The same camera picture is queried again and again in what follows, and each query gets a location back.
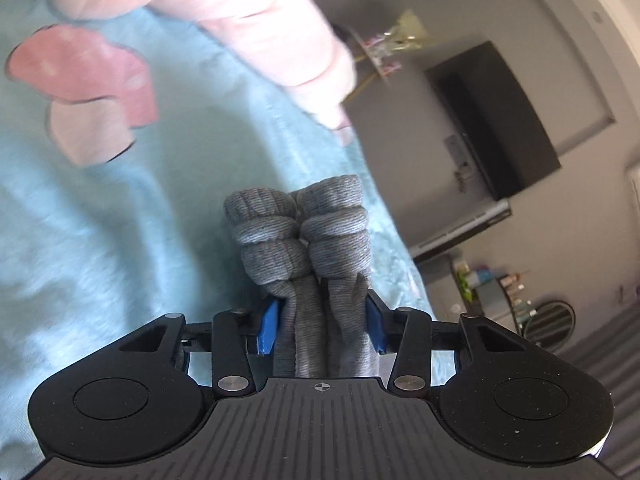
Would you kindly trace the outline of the pink plush toy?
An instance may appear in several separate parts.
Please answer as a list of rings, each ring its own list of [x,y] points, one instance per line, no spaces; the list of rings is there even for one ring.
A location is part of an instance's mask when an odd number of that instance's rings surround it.
[[[147,6],[197,24],[283,88],[321,125],[348,123],[352,55],[312,0],[51,0],[72,20],[117,18]]]

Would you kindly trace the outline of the yellow-legged round side table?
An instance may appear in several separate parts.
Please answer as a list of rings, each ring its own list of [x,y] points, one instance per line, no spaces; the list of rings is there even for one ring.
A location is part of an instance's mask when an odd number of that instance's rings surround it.
[[[396,74],[401,69],[401,62],[386,61],[384,56],[375,53],[375,47],[380,46],[382,41],[374,38],[372,41],[363,40],[350,27],[332,24],[335,35],[341,42],[349,47],[352,52],[352,60],[354,61],[357,74],[357,82],[354,90],[349,93],[343,103],[347,104],[359,96],[361,92],[369,84],[377,80],[382,80],[384,84],[388,84],[390,76]]]

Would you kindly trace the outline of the grey curtain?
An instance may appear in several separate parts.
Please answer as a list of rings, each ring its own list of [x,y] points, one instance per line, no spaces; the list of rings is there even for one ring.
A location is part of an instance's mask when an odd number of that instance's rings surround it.
[[[608,389],[614,422],[600,460],[623,479],[639,477],[639,341],[639,306],[634,304],[560,353]]]

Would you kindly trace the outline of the black wall television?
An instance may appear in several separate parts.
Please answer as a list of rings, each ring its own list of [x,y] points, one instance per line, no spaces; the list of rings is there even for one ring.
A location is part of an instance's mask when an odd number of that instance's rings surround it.
[[[425,71],[494,200],[505,200],[561,168],[532,102],[490,42]]]

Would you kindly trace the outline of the grey knit pants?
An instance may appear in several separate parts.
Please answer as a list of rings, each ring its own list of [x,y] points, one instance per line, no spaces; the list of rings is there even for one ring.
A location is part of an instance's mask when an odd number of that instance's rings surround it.
[[[372,255],[359,177],[333,177],[293,193],[247,188],[226,198],[224,213],[248,277],[284,302],[274,374],[378,374],[367,334]]]

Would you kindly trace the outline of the light blue printed bedsheet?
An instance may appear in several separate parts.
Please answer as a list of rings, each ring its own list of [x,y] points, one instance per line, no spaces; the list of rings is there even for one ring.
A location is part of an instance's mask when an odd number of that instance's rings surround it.
[[[224,201],[356,174],[369,288],[430,310],[356,134],[331,130],[197,24],[142,6],[72,20],[1,0],[1,474],[42,459],[45,379],[168,312],[260,300]]]

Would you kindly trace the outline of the round striped vanity mirror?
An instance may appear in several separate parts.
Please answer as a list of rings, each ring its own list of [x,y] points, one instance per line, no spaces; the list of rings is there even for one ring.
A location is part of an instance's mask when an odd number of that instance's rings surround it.
[[[574,308],[566,301],[552,300],[540,304],[524,323],[522,337],[549,352],[563,348],[576,326]]]

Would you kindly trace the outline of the white drawer cabinet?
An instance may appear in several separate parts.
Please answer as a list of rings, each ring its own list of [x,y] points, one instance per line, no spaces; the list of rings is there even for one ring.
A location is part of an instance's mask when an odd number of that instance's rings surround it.
[[[506,292],[489,271],[464,272],[447,255],[422,269],[428,301],[439,321],[457,322],[462,314],[484,315],[516,331],[513,309]]]

